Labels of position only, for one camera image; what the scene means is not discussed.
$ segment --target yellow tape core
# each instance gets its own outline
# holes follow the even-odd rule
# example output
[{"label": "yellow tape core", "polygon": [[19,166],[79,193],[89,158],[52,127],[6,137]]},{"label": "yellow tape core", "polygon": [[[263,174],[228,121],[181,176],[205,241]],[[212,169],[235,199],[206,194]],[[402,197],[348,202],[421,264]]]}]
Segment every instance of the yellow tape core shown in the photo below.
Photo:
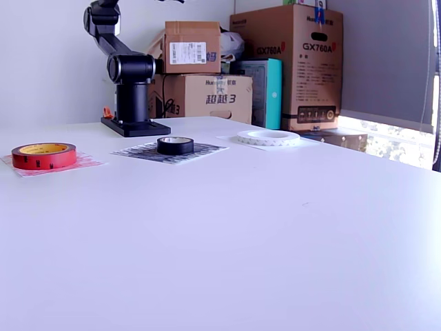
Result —
[{"label": "yellow tape core", "polygon": [[67,150],[68,146],[55,143],[41,143],[39,145],[29,145],[20,148],[20,153],[23,154],[53,154],[60,153]]}]

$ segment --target black mounting plate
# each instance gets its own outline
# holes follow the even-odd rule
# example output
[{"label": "black mounting plate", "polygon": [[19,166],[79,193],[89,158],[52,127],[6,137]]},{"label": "black mounting plate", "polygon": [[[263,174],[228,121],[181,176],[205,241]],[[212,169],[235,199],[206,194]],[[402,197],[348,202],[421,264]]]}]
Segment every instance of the black mounting plate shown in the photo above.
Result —
[{"label": "black mounting plate", "polygon": [[152,121],[120,124],[113,119],[101,117],[101,123],[123,137],[163,136],[172,133],[168,126]]}]

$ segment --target pink patterned paper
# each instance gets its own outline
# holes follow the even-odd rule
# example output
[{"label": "pink patterned paper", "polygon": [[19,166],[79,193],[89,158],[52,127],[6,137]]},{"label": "pink patterned paper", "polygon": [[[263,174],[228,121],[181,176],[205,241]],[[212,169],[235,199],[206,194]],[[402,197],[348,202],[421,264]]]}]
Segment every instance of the pink patterned paper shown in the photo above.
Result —
[{"label": "pink patterned paper", "polygon": [[39,176],[40,174],[50,174],[52,172],[60,172],[60,171],[68,171],[73,169],[81,169],[81,168],[89,168],[94,166],[101,166],[105,164],[104,162],[94,160],[91,155],[88,155],[83,152],[76,152],[76,162],[68,167],[59,168],[59,169],[51,169],[51,170],[22,170],[17,169],[12,165],[12,156],[6,155],[1,157],[1,160],[10,166],[17,174],[22,177],[32,177]]}]

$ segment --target red tape roll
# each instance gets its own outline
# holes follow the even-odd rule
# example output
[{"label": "red tape roll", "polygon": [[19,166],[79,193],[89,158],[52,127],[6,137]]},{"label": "red tape roll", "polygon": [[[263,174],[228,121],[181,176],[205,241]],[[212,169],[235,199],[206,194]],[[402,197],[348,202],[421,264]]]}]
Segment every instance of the red tape roll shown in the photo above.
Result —
[{"label": "red tape roll", "polygon": [[12,164],[24,170],[49,170],[76,162],[76,147],[69,143],[38,143],[12,150]]}]

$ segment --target orange object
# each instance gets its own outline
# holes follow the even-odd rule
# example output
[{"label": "orange object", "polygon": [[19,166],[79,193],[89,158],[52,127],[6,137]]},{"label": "orange object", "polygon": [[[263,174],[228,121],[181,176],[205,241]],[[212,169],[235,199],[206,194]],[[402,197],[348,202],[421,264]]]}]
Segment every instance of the orange object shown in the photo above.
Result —
[{"label": "orange object", "polygon": [[113,119],[114,118],[114,116],[110,112],[110,108],[107,106],[104,107],[104,115],[103,116],[105,119]]}]

